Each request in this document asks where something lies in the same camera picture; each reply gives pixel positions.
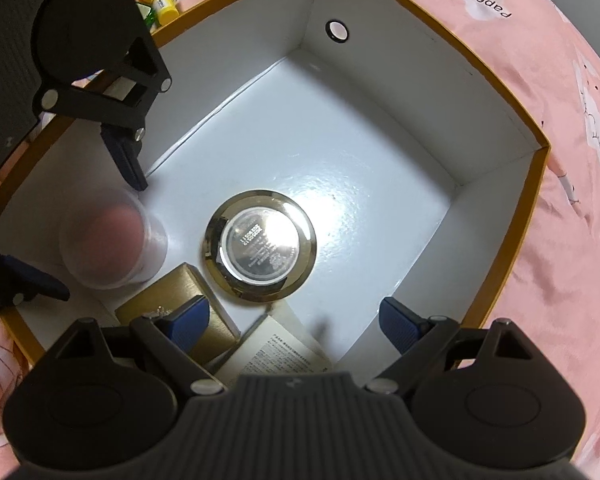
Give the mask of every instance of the gold box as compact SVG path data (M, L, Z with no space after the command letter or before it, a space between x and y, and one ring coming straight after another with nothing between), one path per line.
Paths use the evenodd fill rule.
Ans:
M153 312L158 307L166 312L175 310L200 294L209 301L209 325L190 350L189 356L195 362L206 365L231 349L239 341L240 331L194 266L177 266L118 307L116 317L122 325L128 325L132 319Z

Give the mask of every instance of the translucent plastic cup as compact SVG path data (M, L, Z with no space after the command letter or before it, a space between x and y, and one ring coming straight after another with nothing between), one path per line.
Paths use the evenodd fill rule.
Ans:
M124 189L102 189L72 206L60 225L60 254L78 282L99 290L150 280L168 240L160 221Z

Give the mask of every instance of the round gold container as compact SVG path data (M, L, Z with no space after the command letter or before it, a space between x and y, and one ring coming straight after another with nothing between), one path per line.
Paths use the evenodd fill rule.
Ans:
M204 251L209 272L224 290L267 303L305 282L315 263L315 232L290 198L275 191L246 191L211 217Z

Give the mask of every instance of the open cardboard box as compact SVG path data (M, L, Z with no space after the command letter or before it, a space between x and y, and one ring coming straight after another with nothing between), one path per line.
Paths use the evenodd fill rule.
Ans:
M329 20L348 29L344 43ZM522 243L548 141L491 70L411 0L207 0L154 35L173 77L146 122L140 199L164 223L166 261L204 269L213 212L271 189L309 215L318 254L288 304L338 368L397 358L379 302L480 326ZM4 314L34 362L82 316L115 324L141 288L82 288L58 226L91 186L123 186L98 125L54 120L0 188L0 246L67 281L72 300ZM262 306L229 297L241 330Z

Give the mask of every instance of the pink fabric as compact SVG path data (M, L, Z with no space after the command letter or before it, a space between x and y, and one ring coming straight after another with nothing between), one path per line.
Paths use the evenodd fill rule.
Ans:
M587 428L574 461L598 479L600 60L549 0L414 1L491 67L552 142L538 206L488 324L514 319L577 391ZM1 327L0 345L17 370ZM0 403L17 380L5 370L0 364ZM4 454L0 478L14 463Z

